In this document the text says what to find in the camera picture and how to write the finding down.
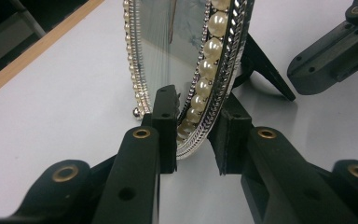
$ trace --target white table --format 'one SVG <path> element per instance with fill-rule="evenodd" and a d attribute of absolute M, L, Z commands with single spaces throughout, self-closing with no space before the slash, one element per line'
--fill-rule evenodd
<path fill-rule="evenodd" d="M 250 33 L 287 80 L 291 60 L 344 21 L 351 2 L 256 1 Z M 139 125 L 126 55 L 121 1 L 105 0 L 0 90 L 0 217 L 51 164 L 94 166 Z M 260 75 L 234 92 L 256 126 L 281 131 L 308 161 L 330 170 L 337 160 L 358 160 L 358 73 L 294 103 Z M 203 144 L 162 176 L 160 223 L 253 223 L 240 179 L 219 176 Z"/>

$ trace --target wooden edge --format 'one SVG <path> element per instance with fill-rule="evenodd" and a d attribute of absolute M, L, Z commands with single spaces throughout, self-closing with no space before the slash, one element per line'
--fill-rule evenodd
<path fill-rule="evenodd" d="M 89 0 L 77 11 L 72 13 L 63 22 L 48 32 L 40 40 L 22 53 L 17 59 L 0 71 L 0 89 L 5 86 L 14 76 L 16 76 L 28 64 L 34 61 L 46 49 L 52 46 L 58 39 L 65 35 L 81 20 L 91 13 L 103 0 Z"/>

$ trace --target white surface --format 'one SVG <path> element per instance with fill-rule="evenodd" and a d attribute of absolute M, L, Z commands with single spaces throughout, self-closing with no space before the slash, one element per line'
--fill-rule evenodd
<path fill-rule="evenodd" d="M 250 32 L 286 78 L 291 60 L 344 21 L 350 5 L 256 1 Z M 51 164 L 93 166 L 117 153 L 138 124 L 126 55 L 121 1 L 105 0 L 0 90 L 0 217 Z M 308 161 L 330 170 L 337 160 L 358 160 L 358 73 L 295 103 L 258 75 L 234 92 L 255 125 L 280 130 Z M 240 177 L 218 175 L 208 143 L 178 165 L 161 179 L 160 223 L 253 223 Z"/>

